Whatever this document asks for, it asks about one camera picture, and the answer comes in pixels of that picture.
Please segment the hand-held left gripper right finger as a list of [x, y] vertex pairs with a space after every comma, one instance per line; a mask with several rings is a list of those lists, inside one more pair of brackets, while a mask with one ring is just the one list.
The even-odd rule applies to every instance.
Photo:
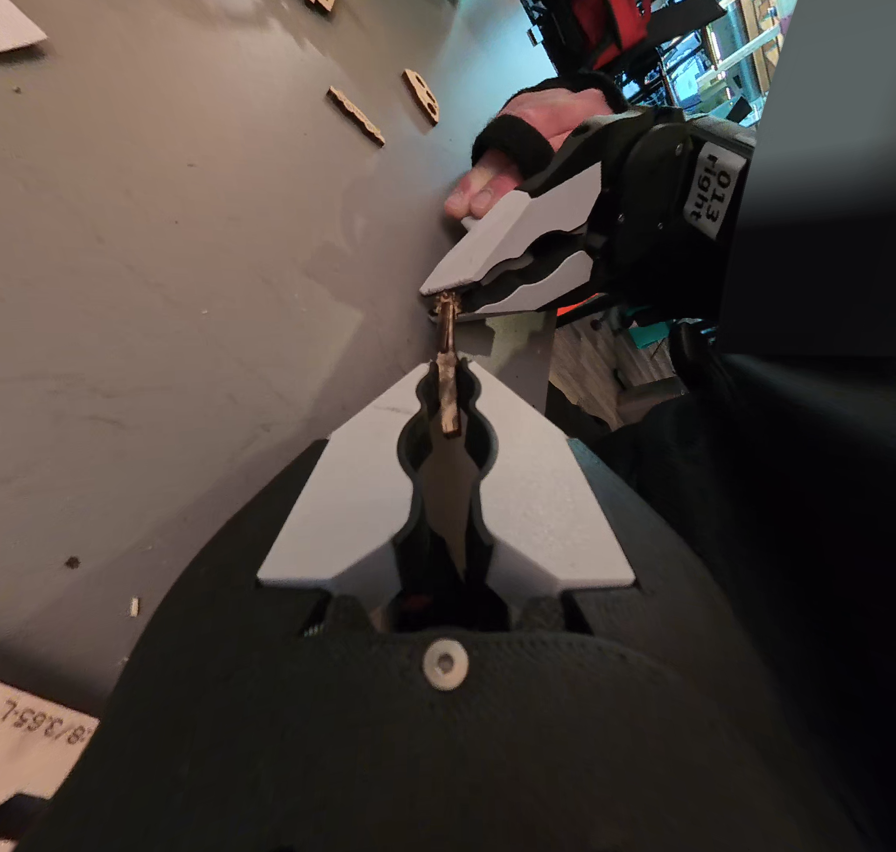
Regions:
[[476, 465], [464, 577], [509, 610], [636, 584], [567, 435], [479, 364], [459, 368], [465, 450]]

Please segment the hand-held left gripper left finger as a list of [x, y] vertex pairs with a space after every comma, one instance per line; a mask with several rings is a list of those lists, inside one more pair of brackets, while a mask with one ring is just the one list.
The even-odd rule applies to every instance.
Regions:
[[396, 597], [393, 539], [413, 495], [399, 436], [421, 411], [417, 388], [429, 370], [416, 366], [331, 433], [257, 572], [263, 587], [352, 597], [368, 612]]

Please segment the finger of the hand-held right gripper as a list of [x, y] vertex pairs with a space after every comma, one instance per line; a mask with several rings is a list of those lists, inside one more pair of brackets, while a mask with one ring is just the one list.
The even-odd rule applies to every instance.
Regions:
[[508, 269], [487, 283], [461, 294], [460, 319], [487, 319], [542, 311], [560, 298], [588, 285], [594, 258], [586, 250], [539, 256], [525, 266]]
[[582, 226], [601, 191], [601, 174], [601, 164], [595, 163], [538, 196], [522, 188], [508, 192], [438, 263], [420, 295], [478, 283], [496, 266], [520, 258], [545, 234]]

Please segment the long wooden model rod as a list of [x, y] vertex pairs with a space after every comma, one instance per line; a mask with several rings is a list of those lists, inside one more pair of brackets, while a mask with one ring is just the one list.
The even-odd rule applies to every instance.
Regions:
[[453, 440], [462, 435], [461, 410], [458, 403], [455, 328], [459, 313], [456, 294], [442, 291], [435, 302], [438, 324], [438, 351], [435, 364], [438, 373], [439, 418], [442, 436]]

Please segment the person's right forearm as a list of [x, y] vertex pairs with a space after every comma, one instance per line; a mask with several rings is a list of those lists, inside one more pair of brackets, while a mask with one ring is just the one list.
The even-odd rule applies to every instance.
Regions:
[[615, 83], [613, 76], [601, 71], [577, 71], [558, 77], [549, 77], [538, 84], [524, 87], [515, 96], [562, 89], [577, 94], [587, 90], [597, 90], [606, 99], [612, 113], [623, 113], [630, 107], [628, 99]]

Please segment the person's right hand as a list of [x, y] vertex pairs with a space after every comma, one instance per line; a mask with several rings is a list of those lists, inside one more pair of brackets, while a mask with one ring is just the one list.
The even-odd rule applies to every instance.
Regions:
[[499, 199], [545, 170], [581, 124], [614, 114], [593, 89], [512, 96], [476, 136], [470, 168], [445, 200], [446, 216], [484, 218]]

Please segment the small wooden part with holes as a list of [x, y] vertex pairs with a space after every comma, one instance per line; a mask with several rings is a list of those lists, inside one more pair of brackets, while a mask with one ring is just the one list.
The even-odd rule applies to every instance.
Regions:
[[429, 84], [418, 72], [412, 69], [403, 70], [401, 77], [409, 90], [409, 94], [420, 107], [421, 113], [432, 126], [436, 126], [440, 121], [441, 112], [438, 101]]

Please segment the small wavy wooden strip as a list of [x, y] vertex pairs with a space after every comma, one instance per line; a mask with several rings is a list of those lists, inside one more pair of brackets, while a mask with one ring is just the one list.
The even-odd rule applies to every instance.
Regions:
[[334, 106], [348, 120], [353, 122], [369, 140], [375, 143], [379, 148], [383, 148], [386, 144], [382, 131], [372, 122], [367, 115], [362, 112], [352, 101], [345, 96], [342, 90], [330, 85], [327, 90], [327, 97]]

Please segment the red bag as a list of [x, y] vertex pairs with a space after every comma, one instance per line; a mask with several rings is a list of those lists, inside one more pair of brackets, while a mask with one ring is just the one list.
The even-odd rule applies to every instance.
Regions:
[[644, 42], [651, 20], [651, 0], [599, 0], [597, 42], [591, 68], [603, 70]]

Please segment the white printed paper label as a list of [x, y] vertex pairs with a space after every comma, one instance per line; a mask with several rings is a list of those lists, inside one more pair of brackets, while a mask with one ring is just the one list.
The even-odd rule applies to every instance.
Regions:
[[1, 684], [1, 802], [50, 799], [92, 739], [99, 720]]

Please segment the paper instruction sheet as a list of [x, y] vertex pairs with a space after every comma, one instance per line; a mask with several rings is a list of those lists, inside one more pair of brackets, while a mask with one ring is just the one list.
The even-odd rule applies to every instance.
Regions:
[[11, 0], [1, 2], [1, 54], [29, 49], [45, 42], [48, 35]]

